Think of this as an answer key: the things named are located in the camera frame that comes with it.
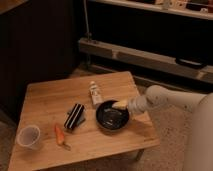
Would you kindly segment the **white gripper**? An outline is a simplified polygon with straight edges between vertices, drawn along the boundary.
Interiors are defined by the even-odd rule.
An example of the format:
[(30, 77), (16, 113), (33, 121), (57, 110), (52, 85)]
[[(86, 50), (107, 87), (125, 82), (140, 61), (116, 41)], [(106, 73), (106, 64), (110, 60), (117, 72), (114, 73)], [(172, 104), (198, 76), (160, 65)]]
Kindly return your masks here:
[(115, 102), (112, 107), (119, 110), (125, 110), (127, 108), (131, 114), (142, 114), (148, 109), (148, 104), (146, 96), (141, 95), (131, 98), (129, 101), (121, 100)]

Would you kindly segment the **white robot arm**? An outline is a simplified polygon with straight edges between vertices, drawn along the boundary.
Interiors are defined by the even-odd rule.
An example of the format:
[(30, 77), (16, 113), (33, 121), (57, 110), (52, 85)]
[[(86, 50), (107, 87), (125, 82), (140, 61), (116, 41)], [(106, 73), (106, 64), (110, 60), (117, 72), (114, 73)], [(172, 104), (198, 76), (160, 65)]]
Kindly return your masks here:
[(152, 85), (144, 94), (115, 102), (112, 107), (142, 114), (167, 105), (193, 114), (182, 171), (213, 171), (213, 135), (210, 134), (213, 131), (213, 92), (191, 93)]

